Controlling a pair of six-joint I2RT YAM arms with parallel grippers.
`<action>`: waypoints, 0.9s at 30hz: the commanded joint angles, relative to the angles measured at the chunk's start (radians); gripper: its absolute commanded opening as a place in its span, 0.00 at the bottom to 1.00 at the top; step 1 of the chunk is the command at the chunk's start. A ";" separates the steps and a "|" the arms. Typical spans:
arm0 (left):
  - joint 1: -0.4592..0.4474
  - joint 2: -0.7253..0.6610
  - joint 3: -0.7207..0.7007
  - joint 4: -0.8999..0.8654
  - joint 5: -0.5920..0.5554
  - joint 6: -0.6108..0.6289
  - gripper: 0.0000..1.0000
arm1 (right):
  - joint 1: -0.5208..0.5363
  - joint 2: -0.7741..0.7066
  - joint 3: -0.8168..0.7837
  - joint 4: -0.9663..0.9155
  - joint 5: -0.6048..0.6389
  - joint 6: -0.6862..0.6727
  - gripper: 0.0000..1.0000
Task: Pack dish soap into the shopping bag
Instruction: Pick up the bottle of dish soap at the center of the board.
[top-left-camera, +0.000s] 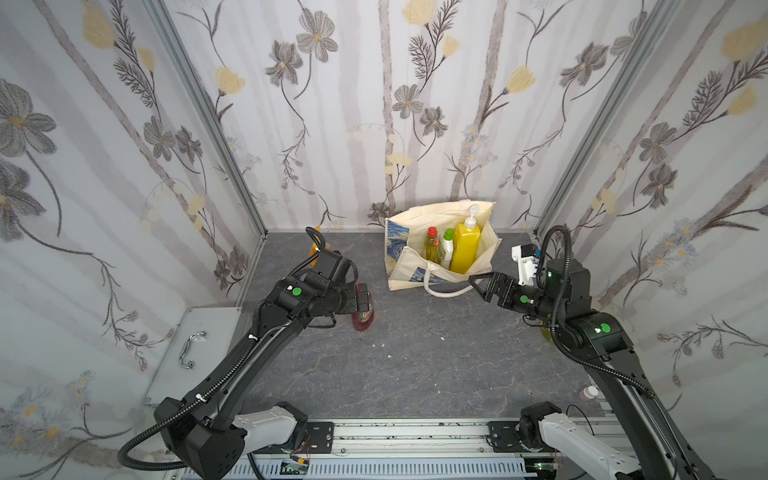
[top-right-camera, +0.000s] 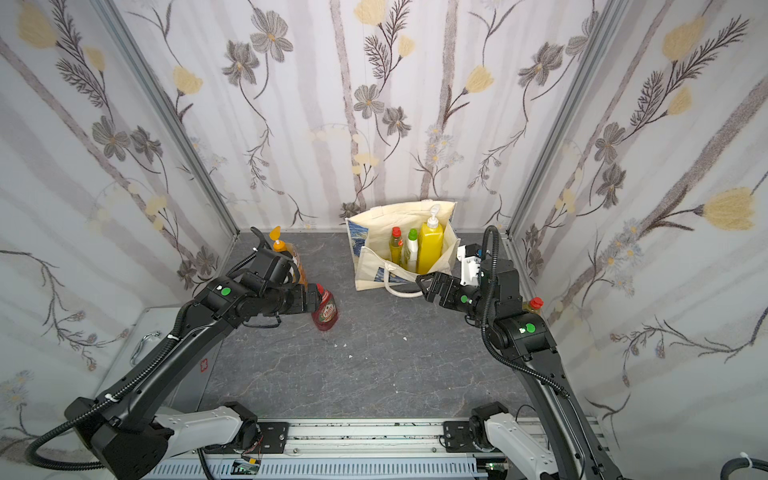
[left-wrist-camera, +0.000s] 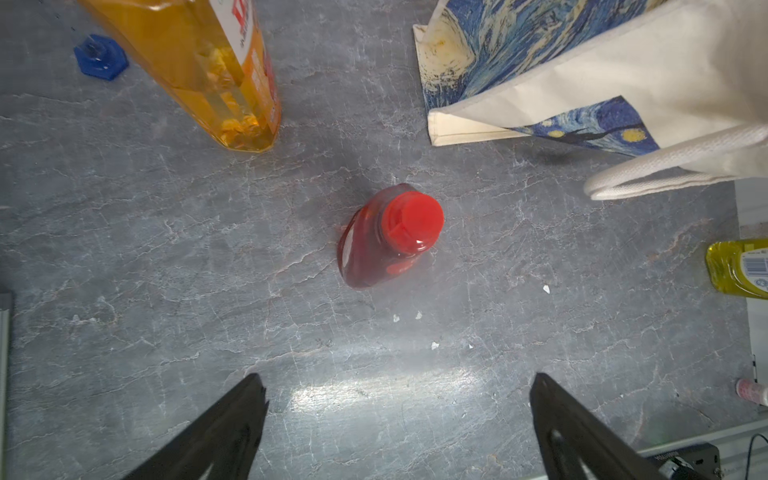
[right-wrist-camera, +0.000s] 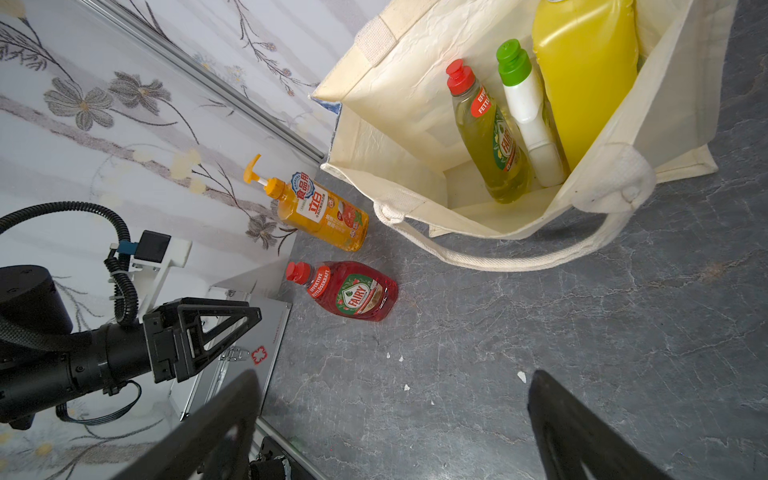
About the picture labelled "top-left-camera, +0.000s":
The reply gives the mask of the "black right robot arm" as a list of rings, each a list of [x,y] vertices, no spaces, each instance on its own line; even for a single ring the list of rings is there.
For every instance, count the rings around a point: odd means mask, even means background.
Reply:
[[[556,348],[595,381],[634,455],[579,430],[550,403],[522,410],[524,446],[560,451],[594,479],[715,478],[660,402],[619,321],[591,308],[590,273],[579,262],[551,260],[530,285],[500,272],[472,275],[469,282],[485,301],[496,299],[499,307],[546,324]]]

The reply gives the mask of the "white green-capped soap bottle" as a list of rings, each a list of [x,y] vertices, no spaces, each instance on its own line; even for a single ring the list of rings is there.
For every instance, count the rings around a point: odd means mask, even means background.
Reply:
[[[445,269],[451,267],[454,252],[453,240],[454,230],[451,228],[446,229],[439,240],[438,261]]]

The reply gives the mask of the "yellow pump dish soap bottle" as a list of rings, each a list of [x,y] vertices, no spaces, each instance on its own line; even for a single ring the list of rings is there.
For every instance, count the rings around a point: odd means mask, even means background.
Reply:
[[[465,274],[475,261],[481,237],[481,229],[476,218],[478,213],[479,205],[471,205],[469,216],[459,222],[454,230],[453,256],[450,266],[452,272]]]

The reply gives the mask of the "green red-capped dish soap bottle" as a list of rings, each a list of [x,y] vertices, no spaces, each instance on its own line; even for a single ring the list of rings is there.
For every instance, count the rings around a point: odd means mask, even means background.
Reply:
[[[433,263],[438,263],[439,259],[439,234],[438,229],[434,226],[431,226],[427,230],[427,235],[425,239],[425,254],[424,258]]]

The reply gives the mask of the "red dish soap bottle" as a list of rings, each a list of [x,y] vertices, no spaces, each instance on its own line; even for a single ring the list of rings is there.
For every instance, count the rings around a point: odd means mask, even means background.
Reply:
[[[358,312],[351,315],[352,325],[356,331],[367,330],[375,319],[375,311],[370,309],[366,312]]]

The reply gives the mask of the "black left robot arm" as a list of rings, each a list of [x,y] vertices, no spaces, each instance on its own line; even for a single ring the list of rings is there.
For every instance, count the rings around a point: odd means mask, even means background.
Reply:
[[[183,398],[164,399],[154,411],[154,425],[120,448],[118,463],[138,471],[189,468],[203,479],[222,479],[242,456],[273,448],[310,449],[305,413],[280,402],[243,414],[242,397],[314,319],[370,309],[367,287],[346,258],[333,254],[290,272],[258,304],[234,350]]]

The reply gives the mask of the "cream canvas starry-night shopping bag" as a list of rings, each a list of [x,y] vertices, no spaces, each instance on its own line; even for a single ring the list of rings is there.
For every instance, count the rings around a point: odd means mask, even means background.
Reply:
[[[412,207],[385,220],[385,266],[392,291],[422,288],[438,298],[453,298],[472,289],[469,277],[492,270],[491,261],[501,243],[490,224],[495,204],[461,200]],[[425,258],[430,227],[439,233],[473,216],[480,228],[473,262],[464,273],[456,273]]]

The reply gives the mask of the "orange dish soap bottle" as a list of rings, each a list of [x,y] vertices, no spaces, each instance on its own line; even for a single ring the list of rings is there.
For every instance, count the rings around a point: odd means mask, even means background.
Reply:
[[[312,240],[312,247],[309,255],[309,265],[314,266],[319,256],[319,252],[325,248],[326,241],[322,232],[316,227],[308,227],[307,234]]]

